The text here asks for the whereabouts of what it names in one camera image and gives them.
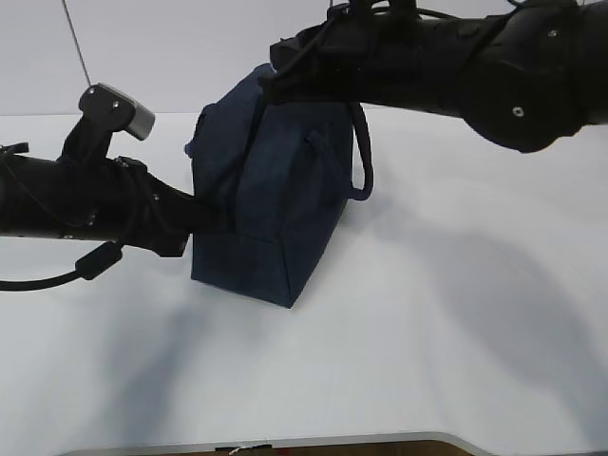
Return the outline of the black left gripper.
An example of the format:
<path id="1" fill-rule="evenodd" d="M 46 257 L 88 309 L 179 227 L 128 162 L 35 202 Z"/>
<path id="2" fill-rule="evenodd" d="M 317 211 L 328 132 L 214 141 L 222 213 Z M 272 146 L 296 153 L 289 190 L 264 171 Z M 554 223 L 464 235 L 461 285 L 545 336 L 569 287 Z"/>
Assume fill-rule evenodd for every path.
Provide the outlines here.
<path id="1" fill-rule="evenodd" d="M 190 234 L 233 234 L 232 207 L 198 199 L 151 175 L 147 166 L 128 157 L 114 160 L 127 191 L 127 222 L 119 243 L 159 257 L 182 257 Z"/>

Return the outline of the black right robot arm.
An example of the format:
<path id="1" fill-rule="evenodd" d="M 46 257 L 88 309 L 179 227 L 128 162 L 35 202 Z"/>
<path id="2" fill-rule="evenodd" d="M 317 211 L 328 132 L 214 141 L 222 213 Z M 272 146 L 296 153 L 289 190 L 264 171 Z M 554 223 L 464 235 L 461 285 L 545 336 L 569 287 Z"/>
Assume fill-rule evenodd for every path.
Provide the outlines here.
<path id="1" fill-rule="evenodd" d="M 464 18 L 413 1 L 349 1 L 270 48 L 274 104 L 365 103 L 463 120 L 484 139 L 541 151 L 607 122 L 607 5 L 516 1 Z"/>

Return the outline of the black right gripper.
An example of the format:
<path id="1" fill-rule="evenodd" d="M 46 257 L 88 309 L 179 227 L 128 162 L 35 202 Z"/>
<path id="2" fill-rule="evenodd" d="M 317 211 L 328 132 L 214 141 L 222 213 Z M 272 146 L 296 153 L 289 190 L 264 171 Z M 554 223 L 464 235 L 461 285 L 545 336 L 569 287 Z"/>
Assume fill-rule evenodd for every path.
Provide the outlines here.
<path id="1" fill-rule="evenodd" d="M 270 46 L 273 71 L 258 78 L 265 99 L 286 103 L 364 102 L 379 31 L 356 21 L 327 21 Z"/>

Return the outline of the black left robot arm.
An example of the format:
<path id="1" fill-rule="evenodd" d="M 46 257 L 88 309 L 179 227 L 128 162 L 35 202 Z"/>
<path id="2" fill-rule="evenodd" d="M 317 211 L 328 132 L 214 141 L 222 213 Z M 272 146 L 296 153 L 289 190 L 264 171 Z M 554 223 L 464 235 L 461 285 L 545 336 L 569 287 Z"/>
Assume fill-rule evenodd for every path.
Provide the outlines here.
<path id="1" fill-rule="evenodd" d="M 15 238 L 118 241 L 181 257 L 193 235 L 228 232 L 227 213 L 150 174 L 140 161 L 92 169 L 1 150 L 1 233 Z"/>

